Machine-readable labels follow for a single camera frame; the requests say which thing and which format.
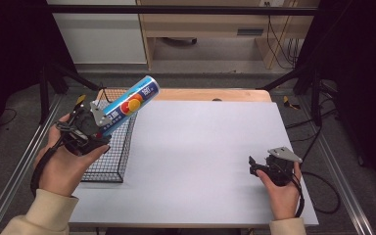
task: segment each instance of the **blue can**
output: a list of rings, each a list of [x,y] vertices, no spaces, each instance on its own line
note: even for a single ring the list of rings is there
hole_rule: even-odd
[[[112,120],[101,128],[103,136],[109,136],[133,114],[160,93],[160,86],[149,75],[130,87],[123,95],[114,100],[103,112]]]

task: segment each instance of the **person's right hand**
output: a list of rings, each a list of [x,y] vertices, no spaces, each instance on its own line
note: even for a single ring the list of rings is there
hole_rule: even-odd
[[[60,121],[67,121],[68,119],[69,115],[66,115],[61,117]],[[60,136],[60,130],[53,125],[49,130],[47,146],[39,151],[34,167],[39,163],[45,152],[57,143]],[[79,157],[72,154],[65,146],[59,147],[42,172],[39,188],[70,197],[80,183],[85,171],[108,149],[109,146],[104,145]]]
[[[294,164],[294,172],[296,177],[301,180],[302,174],[298,163]],[[279,187],[275,185],[263,171],[258,169],[256,173],[267,189],[274,219],[281,220],[295,217],[296,207],[300,196],[295,184],[289,182],[286,186]]]

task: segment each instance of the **beige sleeve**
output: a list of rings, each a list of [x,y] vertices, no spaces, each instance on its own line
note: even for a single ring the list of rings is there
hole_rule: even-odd
[[[69,220],[77,202],[77,198],[38,189],[26,215],[12,218],[1,234],[69,234]]]
[[[303,218],[289,218],[270,222],[270,232],[272,235],[305,235],[305,225]]]

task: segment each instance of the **wire mesh basket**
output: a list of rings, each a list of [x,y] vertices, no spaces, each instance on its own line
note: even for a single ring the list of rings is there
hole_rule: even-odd
[[[126,90],[122,89],[104,89],[96,104],[100,109],[104,109],[125,92]],[[86,170],[81,178],[82,182],[123,182],[136,117],[137,113],[112,133],[111,149]]]

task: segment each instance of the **gray floor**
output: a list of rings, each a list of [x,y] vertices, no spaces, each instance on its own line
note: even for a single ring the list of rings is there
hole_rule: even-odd
[[[151,74],[162,87],[203,87],[203,88],[256,88],[280,77],[288,70],[266,70],[263,68],[259,51],[253,39],[201,39],[196,45],[187,42],[160,40],[157,44],[155,61],[151,70],[132,69],[121,72],[94,73],[94,70],[86,70],[82,73],[87,79],[96,83],[103,82],[111,87],[129,87],[144,74]],[[284,95],[289,95],[293,103],[308,100],[307,95],[294,97],[290,88],[294,80],[282,84],[271,92],[273,102],[279,107],[280,114],[285,125],[306,120],[304,110],[295,110],[283,105]],[[63,98],[63,103],[58,115],[67,113],[75,103],[76,97],[86,93],[94,97],[94,92],[80,84],[69,80],[70,90]],[[34,85],[26,90],[17,92],[8,100],[7,108],[17,111],[14,120],[0,126],[0,194],[11,177],[12,172],[32,138],[39,122],[39,90]],[[322,113],[334,109],[332,102],[325,102]],[[5,112],[1,121],[9,120],[13,116],[12,111]],[[291,141],[300,140],[313,135],[310,124],[288,129]],[[376,234],[376,172],[368,167],[361,167],[357,163],[355,149],[345,129],[335,115],[325,117],[321,135],[339,162],[340,168],[351,185],[362,211],[365,213],[374,233]],[[296,154],[303,156],[310,144],[307,141],[292,142]],[[321,175],[333,185],[334,180],[330,170],[326,166],[324,152],[320,148],[319,140],[311,149],[305,160],[304,171]],[[29,192],[29,169],[22,184],[2,218],[0,228],[13,216],[25,213],[32,201]],[[330,187],[310,175],[304,175],[305,182],[315,206],[320,210],[331,210],[337,200]],[[318,212],[319,226],[307,229],[308,234],[358,234],[348,212],[348,205],[341,204],[337,212],[325,214]],[[73,227],[71,231],[85,231],[93,233],[94,228]],[[154,234],[155,230],[119,229],[117,234]],[[182,234],[231,234],[232,230],[200,230],[182,229]],[[267,234],[265,229],[256,234]]]

